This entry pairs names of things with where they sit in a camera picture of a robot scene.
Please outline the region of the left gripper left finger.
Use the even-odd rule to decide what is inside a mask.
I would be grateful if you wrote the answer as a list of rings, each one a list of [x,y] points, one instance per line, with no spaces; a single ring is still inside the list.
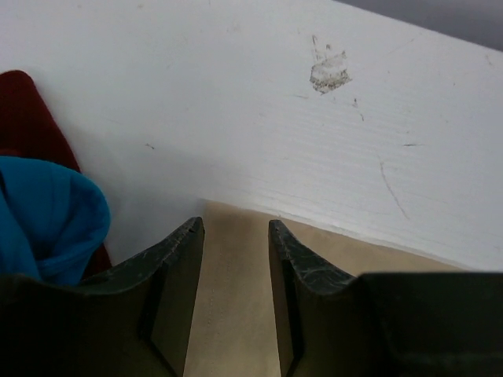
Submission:
[[[74,287],[2,275],[2,375],[182,375],[203,246],[203,221],[190,218]]]

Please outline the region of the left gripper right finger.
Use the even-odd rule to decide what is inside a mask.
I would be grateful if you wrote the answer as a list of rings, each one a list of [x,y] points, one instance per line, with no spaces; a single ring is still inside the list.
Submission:
[[[352,276],[268,227],[283,376],[499,376],[500,273]]]

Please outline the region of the beige t shirt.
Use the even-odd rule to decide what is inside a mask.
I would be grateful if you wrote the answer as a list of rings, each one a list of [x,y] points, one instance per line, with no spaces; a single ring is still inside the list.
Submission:
[[[280,367],[268,255],[273,215],[209,202],[186,376],[278,376]],[[294,236],[352,275],[453,271],[455,265],[356,240],[287,218]]]

